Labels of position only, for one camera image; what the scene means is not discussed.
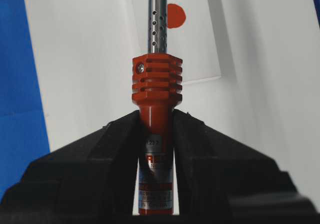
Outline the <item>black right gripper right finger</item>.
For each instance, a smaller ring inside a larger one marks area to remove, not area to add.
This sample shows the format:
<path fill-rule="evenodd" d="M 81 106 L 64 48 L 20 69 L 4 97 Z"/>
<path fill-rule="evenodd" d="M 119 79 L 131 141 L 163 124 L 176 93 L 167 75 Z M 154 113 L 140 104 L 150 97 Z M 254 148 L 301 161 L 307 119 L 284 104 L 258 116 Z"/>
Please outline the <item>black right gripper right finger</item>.
<path fill-rule="evenodd" d="M 179 212 L 189 224 L 317 224 L 320 215 L 274 159 L 173 112 Z"/>

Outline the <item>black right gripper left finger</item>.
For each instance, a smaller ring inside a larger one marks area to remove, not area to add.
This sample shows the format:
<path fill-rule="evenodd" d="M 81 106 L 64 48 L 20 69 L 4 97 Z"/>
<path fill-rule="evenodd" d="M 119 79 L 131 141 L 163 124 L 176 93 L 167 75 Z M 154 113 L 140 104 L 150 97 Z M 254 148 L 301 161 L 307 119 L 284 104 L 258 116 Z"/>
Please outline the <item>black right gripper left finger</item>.
<path fill-rule="evenodd" d="M 0 204 L 3 224 L 111 224 L 131 216 L 139 112 L 31 162 Z"/>

